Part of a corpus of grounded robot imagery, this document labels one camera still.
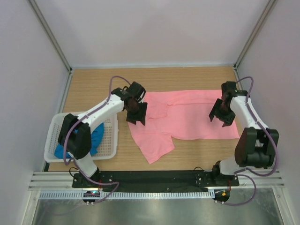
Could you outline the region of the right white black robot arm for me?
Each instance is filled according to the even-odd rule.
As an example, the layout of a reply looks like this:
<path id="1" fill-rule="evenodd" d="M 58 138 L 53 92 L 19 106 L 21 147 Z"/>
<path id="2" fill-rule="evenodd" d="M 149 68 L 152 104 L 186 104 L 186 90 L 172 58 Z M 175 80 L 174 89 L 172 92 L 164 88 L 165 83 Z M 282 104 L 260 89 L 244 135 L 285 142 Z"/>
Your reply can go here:
<path id="1" fill-rule="evenodd" d="M 222 97 L 216 100 L 209 114 L 210 120 L 217 118 L 227 127 L 238 118 L 243 131 L 234 156 L 218 161 L 213 166 L 212 182 L 221 186 L 228 178 L 245 170 L 259 176 L 253 168 L 271 167 L 272 170 L 264 176 L 272 175 L 278 166 L 278 131 L 262 122 L 252 105 L 249 91 L 237 89 L 236 82 L 223 83 L 221 91 Z"/>

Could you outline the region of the pink t shirt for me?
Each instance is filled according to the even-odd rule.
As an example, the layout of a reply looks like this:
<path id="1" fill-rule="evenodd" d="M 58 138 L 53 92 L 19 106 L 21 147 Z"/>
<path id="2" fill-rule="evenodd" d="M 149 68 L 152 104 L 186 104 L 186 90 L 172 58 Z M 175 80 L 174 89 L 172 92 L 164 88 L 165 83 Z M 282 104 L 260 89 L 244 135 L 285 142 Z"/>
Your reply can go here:
<path id="1" fill-rule="evenodd" d="M 217 119 L 210 120 L 220 90 L 180 90 L 148 92 L 146 123 L 129 123 L 136 145 L 149 164 L 174 150 L 173 139 L 238 139 L 236 123 L 224 127 Z"/>

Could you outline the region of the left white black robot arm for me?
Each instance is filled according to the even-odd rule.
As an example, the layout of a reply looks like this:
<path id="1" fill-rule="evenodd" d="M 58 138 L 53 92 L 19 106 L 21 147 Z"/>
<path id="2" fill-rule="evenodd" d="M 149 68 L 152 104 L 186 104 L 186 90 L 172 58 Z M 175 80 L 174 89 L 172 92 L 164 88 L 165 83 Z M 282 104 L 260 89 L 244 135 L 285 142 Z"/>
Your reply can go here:
<path id="1" fill-rule="evenodd" d="M 145 94 L 142 85 L 132 82 L 128 87 L 109 89 L 108 97 L 95 107 L 79 115 L 69 113 L 64 117 L 58 138 L 58 143 L 63 147 L 63 161 L 68 165 L 73 160 L 88 187 L 101 184 L 100 171 L 90 154 L 92 132 L 109 116 L 124 110 L 127 111 L 127 122 L 145 125 Z"/>

